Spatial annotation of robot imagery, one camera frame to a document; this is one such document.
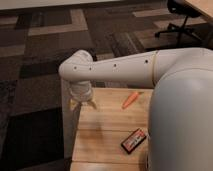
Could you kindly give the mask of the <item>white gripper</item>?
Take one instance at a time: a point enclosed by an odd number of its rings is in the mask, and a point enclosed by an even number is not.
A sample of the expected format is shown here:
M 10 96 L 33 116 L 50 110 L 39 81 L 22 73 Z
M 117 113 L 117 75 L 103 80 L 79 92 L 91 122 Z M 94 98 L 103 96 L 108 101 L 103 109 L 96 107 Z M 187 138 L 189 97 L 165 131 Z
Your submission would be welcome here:
M 87 102 L 88 105 L 97 109 L 95 101 L 91 100 L 93 96 L 92 85 L 89 81 L 81 81 L 70 84 L 70 94 L 72 98 L 70 99 L 69 107 L 70 110 L 74 110 L 78 102 Z

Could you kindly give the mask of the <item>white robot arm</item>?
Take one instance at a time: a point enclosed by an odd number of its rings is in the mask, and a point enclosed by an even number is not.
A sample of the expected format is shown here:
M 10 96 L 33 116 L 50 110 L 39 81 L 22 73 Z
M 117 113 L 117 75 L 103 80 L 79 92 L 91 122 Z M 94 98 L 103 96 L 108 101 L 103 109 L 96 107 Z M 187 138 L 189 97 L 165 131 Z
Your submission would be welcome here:
M 124 82 L 153 91 L 148 120 L 149 171 L 213 171 L 213 50 L 154 50 L 95 61 L 78 50 L 59 66 L 78 102 L 93 81 Z

